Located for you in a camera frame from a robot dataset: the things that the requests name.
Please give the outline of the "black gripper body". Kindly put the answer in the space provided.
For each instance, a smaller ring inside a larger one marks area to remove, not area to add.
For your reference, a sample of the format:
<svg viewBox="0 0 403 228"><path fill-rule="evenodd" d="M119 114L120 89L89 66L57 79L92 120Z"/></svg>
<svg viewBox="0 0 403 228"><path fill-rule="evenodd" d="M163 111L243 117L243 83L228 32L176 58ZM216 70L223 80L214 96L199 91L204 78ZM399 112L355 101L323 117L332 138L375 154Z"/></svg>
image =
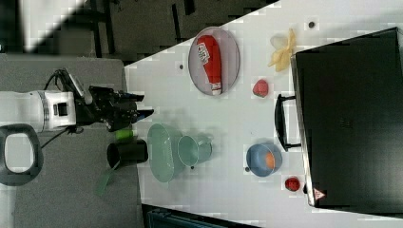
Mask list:
<svg viewBox="0 0 403 228"><path fill-rule="evenodd" d="M90 104L84 98L75 100L77 126L101 123L109 132L115 132L136 122L136 102L124 100L124 91L93 85L88 91L92 98Z"/></svg>

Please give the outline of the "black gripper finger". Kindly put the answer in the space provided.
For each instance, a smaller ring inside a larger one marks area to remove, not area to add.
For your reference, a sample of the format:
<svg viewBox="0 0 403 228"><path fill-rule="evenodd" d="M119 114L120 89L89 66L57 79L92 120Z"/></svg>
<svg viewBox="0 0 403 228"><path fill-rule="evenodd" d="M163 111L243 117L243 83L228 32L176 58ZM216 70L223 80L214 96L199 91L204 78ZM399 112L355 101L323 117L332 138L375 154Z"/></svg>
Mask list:
<svg viewBox="0 0 403 228"><path fill-rule="evenodd" d="M123 95L123 99L130 102L141 102L144 99L144 95L133 94L133 93L125 93Z"/></svg>
<svg viewBox="0 0 403 228"><path fill-rule="evenodd" d="M143 109L143 110L138 110L137 111L137 119L136 121L143 120L147 118L148 116L151 116L154 113L153 109Z"/></svg>

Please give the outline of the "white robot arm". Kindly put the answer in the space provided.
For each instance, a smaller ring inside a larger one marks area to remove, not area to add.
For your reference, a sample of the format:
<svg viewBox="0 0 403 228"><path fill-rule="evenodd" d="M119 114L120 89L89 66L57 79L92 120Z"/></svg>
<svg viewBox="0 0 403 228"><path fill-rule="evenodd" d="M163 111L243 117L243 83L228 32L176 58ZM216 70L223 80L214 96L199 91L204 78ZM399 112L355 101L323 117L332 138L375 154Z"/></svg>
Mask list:
<svg viewBox="0 0 403 228"><path fill-rule="evenodd" d="M43 167L44 147L38 135L51 131L76 132L80 127L101 123L115 132L151 116L152 109L138 109L144 97L108 87L92 86L88 94L72 91L34 90L1 93L1 183L20 186L33 181ZM12 152L31 154L23 171L7 164Z"/></svg>

